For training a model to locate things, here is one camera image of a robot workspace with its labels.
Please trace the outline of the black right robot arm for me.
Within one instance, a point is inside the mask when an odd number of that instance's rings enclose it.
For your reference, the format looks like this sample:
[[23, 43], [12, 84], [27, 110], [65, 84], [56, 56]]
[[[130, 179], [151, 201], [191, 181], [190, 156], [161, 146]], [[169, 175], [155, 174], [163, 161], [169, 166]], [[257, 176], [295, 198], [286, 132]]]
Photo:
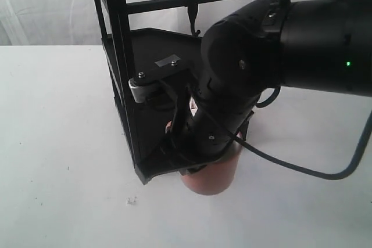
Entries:
[[371, 96], [371, 0], [257, 0], [211, 26], [201, 55], [177, 99], [167, 172], [218, 161], [265, 89]]

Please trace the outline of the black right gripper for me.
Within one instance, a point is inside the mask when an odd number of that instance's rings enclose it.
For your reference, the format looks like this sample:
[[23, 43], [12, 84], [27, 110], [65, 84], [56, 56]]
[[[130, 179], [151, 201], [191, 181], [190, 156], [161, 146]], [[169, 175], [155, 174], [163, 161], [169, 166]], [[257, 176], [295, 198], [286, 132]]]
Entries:
[[194, 174], [213, 163], [227, 159], [227, 151], [235, 138], [245, 139], [253, 106], [197, 106], [193, 113], [184, 106], [174, 111], [167, 131], [166, 173]]

